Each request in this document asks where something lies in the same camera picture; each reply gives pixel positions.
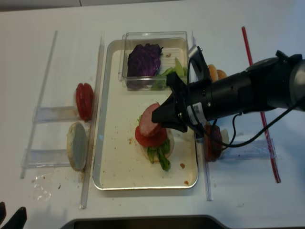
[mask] red stick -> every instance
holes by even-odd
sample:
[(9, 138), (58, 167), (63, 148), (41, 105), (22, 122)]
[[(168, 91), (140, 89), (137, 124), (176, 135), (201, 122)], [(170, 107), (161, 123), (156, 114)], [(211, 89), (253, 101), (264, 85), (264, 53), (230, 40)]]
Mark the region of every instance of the red stick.
[[(246, 33), (246, 29), (243, 26), (242, 27), (242, 32), (243, 32), (243, 36), (244, 36), (244, 44), (246, 46), (246, 50), (247, 50), (247, 56), (248, 56), (248, 61), (249, 61), (249, 65), (252, 65), (252, 56), (251, 56), (251, 52), (250, 52), (250, 47), (249, 47), (249, 42), (248, 42), (248, 38), (247, 38), (247, 33)], [(261, 118), (262, 118), (262, 122), (263, 122), (263, 127), (266, 127), (267, 125), (267, 121), (266, 121), (266, 116), (264, 112), (261, 112)], [(265, 137), (268, 143), (268, 148), (269, 148), (269, 154), (270, 154), (270, 161), (271, 161), (271, 166), (272, 166), (272, 170), (273, 170), (273, 175), (275, 177), (275, 180), (277, 183), (281, 183), (281, 178), (280, 175), (278, 173), (278, 169), (277, 169), (277, 165), (276, 165), (276, 160), (275, 160), (275, 152), (274, 152), (274, 148), (272, 146), (272, 141), (270, 139), (270, 134), (269, 134), (269, 130), (265, 130)]]

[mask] metal tray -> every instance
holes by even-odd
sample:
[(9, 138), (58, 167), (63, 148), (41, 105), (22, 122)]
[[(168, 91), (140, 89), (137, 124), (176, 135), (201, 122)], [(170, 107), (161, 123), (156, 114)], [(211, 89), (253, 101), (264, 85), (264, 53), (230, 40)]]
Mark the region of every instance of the metal tray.
[(113, 41), (107, 50), (93, 164), (95, 186), (100, 190), (193, 187), (198, 179), (193, 131), (173, 131), (175, 145), (168, 172), (143, 156), (134, 138), (137, 119), (150, 104), (163, 103), (171, 91), (127, 90), (118, 81), (121, 51), (122, 41)]

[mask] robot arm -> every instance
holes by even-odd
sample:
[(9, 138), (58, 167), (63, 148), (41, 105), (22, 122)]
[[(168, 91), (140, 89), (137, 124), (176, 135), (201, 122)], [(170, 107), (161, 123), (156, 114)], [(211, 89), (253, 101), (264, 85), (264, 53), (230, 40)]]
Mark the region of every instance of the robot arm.
[[(201, 49), (189, 52), (198, 81), (185, 84), (176, 73), (167, 76), (170, 97), (152, 113), (152, 121), (162, 127), (198, 132), (193, 110), (200, 123), (237, 113), (289, 108), (305, 96), (305, 60), (281, 51), (276, 57), (259, 61), (245, 71), (212, 82)], [(305, 111), (305, 103), (298, 108)]]

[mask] tomato slice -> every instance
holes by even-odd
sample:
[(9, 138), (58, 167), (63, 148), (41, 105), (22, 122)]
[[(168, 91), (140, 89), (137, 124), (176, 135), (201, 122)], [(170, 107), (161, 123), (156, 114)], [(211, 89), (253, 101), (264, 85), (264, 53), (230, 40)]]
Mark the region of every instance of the tomato slice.
[(92, 103), (93, 103), (93, 89), (91, 86), (87, 83), (84, 83), (83, 86), (84, 91), (84, 103), (86, 106), (87, 114), (89, 120), (92, 119)]
[(158, 147), (166, 140), (167, 133), (166, 128), (161, 128), (155, 135), (151, 137), (145, 137), (141, 135), (140, 128), (137, 126), (135, 129), (135, 139), (138, 143), (144, 147)]
[(81, 113), (83, 115), (83, 120), (88, 121), (89, 120), (89, 114), (86, 109), (85, 105), (85, 93), (84, 93), (84, 85), (82, 83), (78, 84), (78, 89), (79, 89), (79, 100), (81, 101)]
[[(206, 131), (210, 134), (212, 126), (211, 125), (204, 125)], [(220, 128), (219, 126), (215, 125), (212, 136), (219, 141), (222, 141)], [(204, 146), (205, 146), (205, 160), (206, 161), (215, 161), (221, 155), (222, 146), (214, 141), (212, 141), (207, 135), (204, 135)]]
[(93, 89), (92, 89), (91, 85), (88, 83), (84, 83), (84, 89), (85, 89), (85, 91), (89, 91), (90, 102), (91, 102), (91, 104), (93, 104)]
[(85, 120), (85, 116), (84, 116), (84, 114), (82, 112), (82, 109), (81, 109), (81, 95), (80, 95), (81, 94), (81, 86), (80, 86), (80, 84), (76, 88), (75, 100), (76, 100), (78, 114), (80, 115), (82, 120)]

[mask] red cabbage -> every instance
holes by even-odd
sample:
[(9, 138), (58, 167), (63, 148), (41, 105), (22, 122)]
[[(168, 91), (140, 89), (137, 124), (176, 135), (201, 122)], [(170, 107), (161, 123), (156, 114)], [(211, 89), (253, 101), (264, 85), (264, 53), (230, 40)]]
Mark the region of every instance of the red cabbage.
[[(127, 77), (155, 76), (161, 65), (160, 55), (162, 48), (158, 44), (145, 46), (138, 44), (128, 56)], [(148, 81), (130, 81), (130, 88), (138, 89), (145, 86)]]

